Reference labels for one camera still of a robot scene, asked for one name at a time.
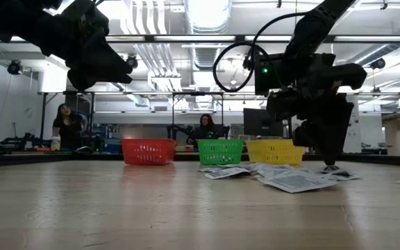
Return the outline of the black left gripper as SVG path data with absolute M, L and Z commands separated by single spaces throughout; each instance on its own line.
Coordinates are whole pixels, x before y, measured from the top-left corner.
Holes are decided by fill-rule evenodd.
M 126 83 L 132 67 L 107 43 L 108 19 L 92 0 L 74 0 L 62 12 L 47 15 L 48 38 L 41 52 L 65 61 L 67 77 L 78 91 L 98 82 Z

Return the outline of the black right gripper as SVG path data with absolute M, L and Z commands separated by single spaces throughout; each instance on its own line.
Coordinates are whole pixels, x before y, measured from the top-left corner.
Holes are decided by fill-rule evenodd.
M 367 72 L 355 63 L 334 65 L 335 55 L 314 53 L 286 59 L 281 53 L 254 56 L 255 93 L 267 97 L 275 121 L 305 120 L 293 132 L 297 147 L 316 148 L 326 165 L 342 153 L 353 104 L 341 102 L 340 87 L 362 87 Z

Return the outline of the white square pillar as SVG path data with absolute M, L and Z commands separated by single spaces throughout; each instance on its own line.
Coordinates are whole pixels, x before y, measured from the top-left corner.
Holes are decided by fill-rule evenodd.
M 343 152 L 360 153 L 361 135 L 360 135 L 360 124 L 359 124 L 358 98 L 357 96 L 354 95 L 348 95 L 346 99 L 349 103 L 353 104 L 353 110 L 351 111 Z

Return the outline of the yellow plastic basket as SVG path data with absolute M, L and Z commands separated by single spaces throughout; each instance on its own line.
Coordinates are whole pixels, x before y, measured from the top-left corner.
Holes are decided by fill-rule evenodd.
M 246 146 L 251 162 L 271 165 L 300 165 L 305 151 L 291 139 L 253 140 Z

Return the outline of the large black computer monitor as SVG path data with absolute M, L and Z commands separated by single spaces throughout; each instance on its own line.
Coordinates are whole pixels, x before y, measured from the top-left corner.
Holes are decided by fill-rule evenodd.
M 283 123 L 272 119 L 266 110 L 245 108 L 243 118 L 245 135 L 283 137 Z

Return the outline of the person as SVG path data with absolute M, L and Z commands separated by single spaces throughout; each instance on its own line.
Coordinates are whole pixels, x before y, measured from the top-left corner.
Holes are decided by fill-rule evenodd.
M 52 136 L 60 137 L 61 151 L 74 151 L 81 145 L 81 133 L 85 120 L 66 104 L 58 106 L 56 118 L 52 125 Z
M 200 124 L 196 127 L 191 134 L 188 135 L 186 140 L 188 145 L 198 149 L 197 140 L 204 139 L 219 139 L 222 137 L 222 130 L 216 128 L 212 117 L 209 114 L 203 114 L 200 118 Z

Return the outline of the red plastic basket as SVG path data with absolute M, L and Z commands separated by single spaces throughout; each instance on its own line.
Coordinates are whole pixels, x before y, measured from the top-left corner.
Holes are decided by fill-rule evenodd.
M 121 144 L 127 165 L 167 165 L 176 151 L 171 139 L 121 139 Z

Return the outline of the green plastic basket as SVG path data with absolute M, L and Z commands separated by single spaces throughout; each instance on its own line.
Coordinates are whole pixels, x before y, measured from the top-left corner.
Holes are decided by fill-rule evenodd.
M 244 140 L 198 140 L 199 161 L 202 165 L 228 165 L 241 162 Z

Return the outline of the black overhead light bar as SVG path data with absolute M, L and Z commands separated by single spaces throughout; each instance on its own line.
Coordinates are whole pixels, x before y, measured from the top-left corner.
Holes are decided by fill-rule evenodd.
M 250 42 L 253 35 L 109 35 L 108 43 L 225 43 Z M 264 44 L 287 44 L 291 35 L 260 35 L 257 42 Z M 28 43 L 20 37 L 14 36 L 12 43 Z M 324 44 L 355 43 L 355 44 L 400 44 L 400 35 L 328 35 Z

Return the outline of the black background rack frame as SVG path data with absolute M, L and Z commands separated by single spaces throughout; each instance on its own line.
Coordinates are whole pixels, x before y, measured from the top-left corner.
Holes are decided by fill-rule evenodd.
M 97 115 L 123 115 L 123 116 L 131 116 L 133 117 L 132 121 L 137 124 L 143 124 L 144 118 L 149 118 L 150 116 L 159 116 L 164 117 L 170 115 L 171 125 L 175 125 L 175 115 L 201 115 L 204 113 L 210 114 L 220 114 L 222 124 L 224 124 L 224 111 L 220 110 L 217 112 L 216 110 L 176 110 L 176 97 L 179 99 L 183 99 L 186 96 L 190 97 L 204 97 L 210 96 L 212 97 L 213 102 L 215 102 L 215 97 L 220 97 L 218 100 L 221 106 L 224 106 L 224 92 L 77 92 L 77 91 L 64 91 L 64 92 L 38 92 L 39 95 L 42 95 L 42 122 L 45 118 L 45 108 L 46 105 L 56 96 L 89 96 L 88 102 L 90 103 L 90 111 L 87 115 L 88 118 L 88 133 L 92 134 L 94 130 L 94 124 L 120 124 L 121 122 L 97 122 Z M 138 110 L 132 110 L 132 106 L 127 106 L 126 101 L 120 101 L 122 104 L 123 110 L 97 110 L 97 97 L 98 96 L 118 96 L 118 97 L 126 97 L 127 95 L 147 95 L 147 96 L 166 96 L 169 97 L 171 103 L 170 106 L 167 107 L 166 110 L 157 110 L 157 106 L 150 105 L 146 110 L 143 107 L 139 107 Z

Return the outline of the silver ventilation duct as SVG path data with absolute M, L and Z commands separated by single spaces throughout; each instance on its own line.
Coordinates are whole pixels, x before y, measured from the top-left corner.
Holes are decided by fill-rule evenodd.
M 228 31 L 232 0 L 183 0 L 187 32 L 197 35 L 217 35 Z M 219 55 L 217 47 L 191 49 L 194 66 L 211 70 Z

